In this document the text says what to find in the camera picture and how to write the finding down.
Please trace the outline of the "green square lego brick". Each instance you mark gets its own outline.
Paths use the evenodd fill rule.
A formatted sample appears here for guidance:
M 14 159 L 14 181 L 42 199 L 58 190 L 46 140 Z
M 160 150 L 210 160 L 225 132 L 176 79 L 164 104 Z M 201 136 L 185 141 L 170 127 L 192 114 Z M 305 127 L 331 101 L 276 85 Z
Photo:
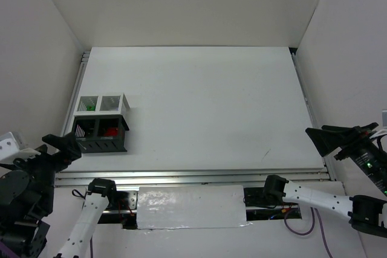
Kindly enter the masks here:
M 87 110 L 87 111 L 95 111 L 95 110 L 96 110 L 96 106 L 95 106 L 95 105 L 88 105 L 88 106 L 86 107 L 86 110 Z

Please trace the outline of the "red lego brick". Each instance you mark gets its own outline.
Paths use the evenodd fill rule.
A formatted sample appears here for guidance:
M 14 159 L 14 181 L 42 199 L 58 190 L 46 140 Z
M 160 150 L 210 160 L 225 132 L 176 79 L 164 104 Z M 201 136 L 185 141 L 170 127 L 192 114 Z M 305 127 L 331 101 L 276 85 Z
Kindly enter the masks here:
M 103 137 L 115 137 L 118 136 L 119 129 L 117 127 L 107 127 L 103 130 Z

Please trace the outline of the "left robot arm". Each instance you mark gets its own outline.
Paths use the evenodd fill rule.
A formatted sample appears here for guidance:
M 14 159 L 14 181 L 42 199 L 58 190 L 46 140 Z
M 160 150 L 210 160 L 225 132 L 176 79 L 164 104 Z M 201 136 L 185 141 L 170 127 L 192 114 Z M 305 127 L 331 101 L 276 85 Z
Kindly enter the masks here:
M 1 135 L 1 257 L 39 257 L 53 212 L 56 174 L 82 156 L 76 136 L 48 134 L 32 149 L 14 132 Z M 84 257 L 96 225 L 117 196 L 115 182 L 94 179 L 83 196 L 81 214 L 57 257 Z

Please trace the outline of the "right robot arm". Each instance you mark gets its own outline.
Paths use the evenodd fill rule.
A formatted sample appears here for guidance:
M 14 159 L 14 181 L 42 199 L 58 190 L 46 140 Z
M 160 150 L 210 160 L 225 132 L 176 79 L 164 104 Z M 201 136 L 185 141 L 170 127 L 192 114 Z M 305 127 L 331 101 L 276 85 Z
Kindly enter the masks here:
M 354 127 L 324 125 L 308 127 L 305 132 L 320 156 L 333 153 L 335 160 L 350 159 L 383 195 L 386 194 L 386 151 L 382 146 L 386 130 L 379 129 L 377 123 Z M 296 203 L 331 213 L 359 232 L 386 237 L 385 197 L 337 195 L 278 175 L 266 178 L 263 195 L 276 202 Z

